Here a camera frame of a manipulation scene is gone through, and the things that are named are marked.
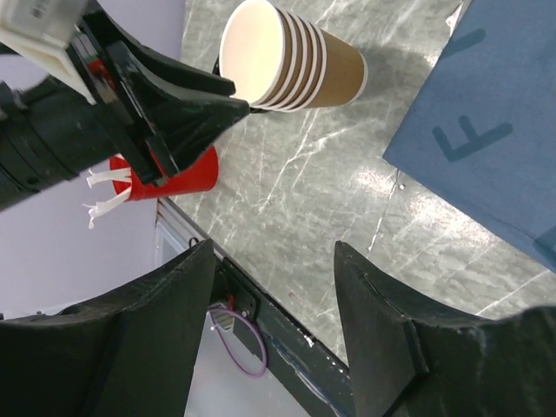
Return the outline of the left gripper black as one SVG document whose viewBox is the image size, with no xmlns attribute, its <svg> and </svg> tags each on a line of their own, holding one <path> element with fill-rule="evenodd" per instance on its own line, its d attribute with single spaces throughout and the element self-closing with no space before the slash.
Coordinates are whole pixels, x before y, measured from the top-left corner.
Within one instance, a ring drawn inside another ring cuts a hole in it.
<svg viewBox="0 0 556 417">
<path fill-rule="evenodd" d="M 161 187 L 248 116 L 233 82 L 126 39 L 97 1 L 76 7 L 66 52 L 141 183 Z"/>
</svg>

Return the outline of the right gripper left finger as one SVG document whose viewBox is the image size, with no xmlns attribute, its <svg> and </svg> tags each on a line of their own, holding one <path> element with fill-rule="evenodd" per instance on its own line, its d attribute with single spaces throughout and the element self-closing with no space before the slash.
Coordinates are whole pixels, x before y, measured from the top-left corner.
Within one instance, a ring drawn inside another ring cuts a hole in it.
<svg viewBox="0 0 556 417">
<path fill-rule="evenodd" d="M 214 276 L 204 240 L 57 314 L 2 321 L 2 415 L 184 415 Z"/>
</svg>

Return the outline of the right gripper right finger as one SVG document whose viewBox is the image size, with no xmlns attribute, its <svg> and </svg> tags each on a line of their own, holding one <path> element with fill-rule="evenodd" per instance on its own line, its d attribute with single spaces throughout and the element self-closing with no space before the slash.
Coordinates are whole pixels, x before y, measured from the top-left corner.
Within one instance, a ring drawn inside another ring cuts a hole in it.
<svg viewBox="0 0 556 417">
<path fill-rule="evenodd" d="M 554 415 L 554 307 L 468 314 L 345 242 L 334 248 L 334 284 L 359 416 Z"/>
</svg>

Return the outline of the stack of brown paper cups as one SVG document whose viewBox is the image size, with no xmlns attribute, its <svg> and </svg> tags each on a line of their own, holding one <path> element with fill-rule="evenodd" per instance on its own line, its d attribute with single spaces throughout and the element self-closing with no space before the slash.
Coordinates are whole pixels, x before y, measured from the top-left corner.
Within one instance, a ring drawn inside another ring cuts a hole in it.
<svg viewBox="0 0 556 417">
<path fill-rule="evenodd" d="M 234 10 L 218 63 L 235 98 L 283 113 L 351 103 L 368 79 L 356 48 L 269 1 L 244 1 Z"/>
</svg>

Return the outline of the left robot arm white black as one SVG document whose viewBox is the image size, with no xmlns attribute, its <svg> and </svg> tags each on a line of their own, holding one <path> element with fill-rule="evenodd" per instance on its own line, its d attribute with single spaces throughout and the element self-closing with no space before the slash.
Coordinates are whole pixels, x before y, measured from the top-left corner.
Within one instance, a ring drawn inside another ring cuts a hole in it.
<svg viewBox="0 0 556 417">
<path fill-rule="evenodd" d="M 4 1 L 1 51 L 44 69 L 1 87 L 1 206 L 122 156 L 159 187 L 248 115 L 232 81 L 141 44 L 97 1 Z"/>
</svg>

